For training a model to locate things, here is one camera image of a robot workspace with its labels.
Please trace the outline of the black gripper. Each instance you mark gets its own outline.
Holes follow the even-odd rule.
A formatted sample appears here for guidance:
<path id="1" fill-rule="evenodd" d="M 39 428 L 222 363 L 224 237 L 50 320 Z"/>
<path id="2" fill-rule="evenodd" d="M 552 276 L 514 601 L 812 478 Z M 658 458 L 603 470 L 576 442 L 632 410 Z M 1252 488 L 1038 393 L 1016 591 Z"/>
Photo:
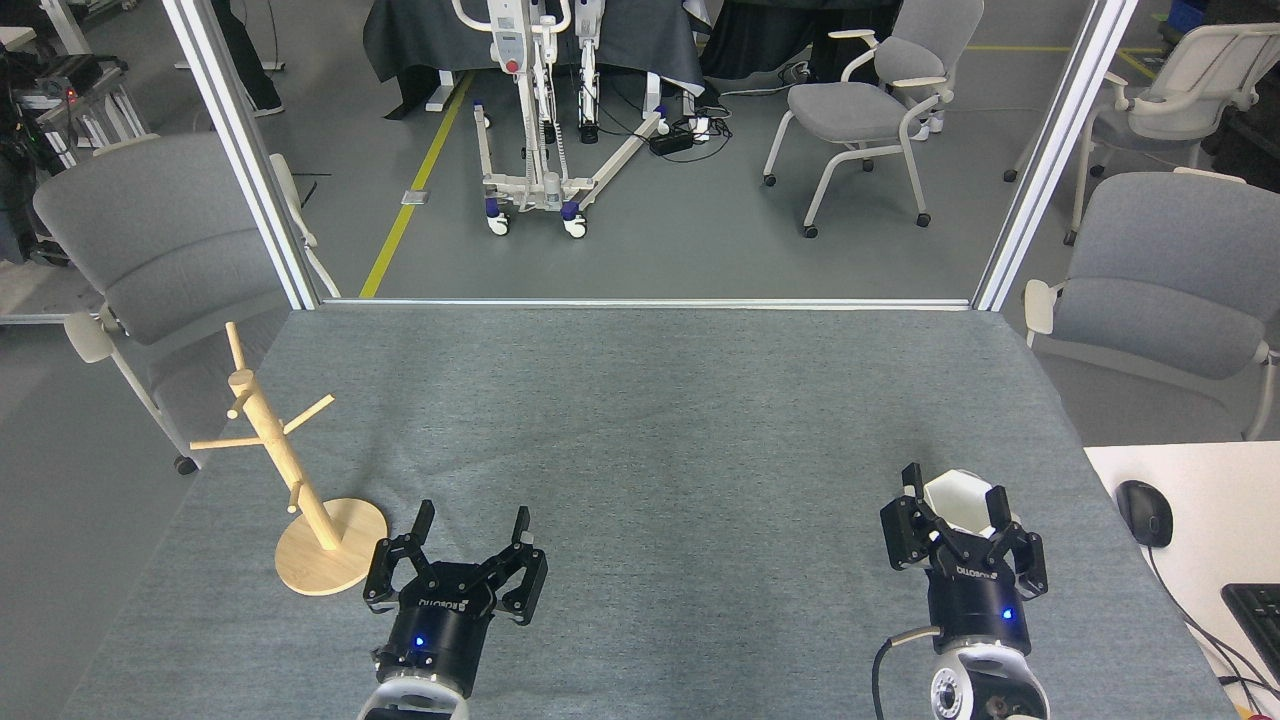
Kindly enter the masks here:
<path id="1" fill-rule="evenodd" d="M 922 465 L 901 470 L 902 492 L 879 511 L 890 566 L 904 570 L 927 557 L 941 515 L 924 500 Z M 1009 505 L 1006 489 L 986 493 L 992 528 L 977 552 L 975 569 L 934 562 L 928 568 L 931 623 L 941 629 L 936 653 L 965 642 L 1000 643 L 1020 653 L 1032 652 L 1021 600 L 1047 592 L 1048 580 L 1041 536 L 1028 530 Z"/>
<path id="2" fill-rule="evenodd" d="M 397 610 L 388 642 L 375 651 L 375 675 L 384 682 L 417 670 L 470 697 L 494 606 L 517 625 L 529 625 L 547 578 L 547 555 L 532 543 L 529 506 L 520 506 L 511 542 L 481 565 L 481 574 L 476 564 L 431 566 L 422 546 L 434 516 L 434 503 L 424 500 L 410 532 L 375 543 L 364 601 L 371 612 Z M 397 592 L 392 579 L 404 559 L 419 577 Z M 518 585 L 498 597 L 520 573 Z"/>

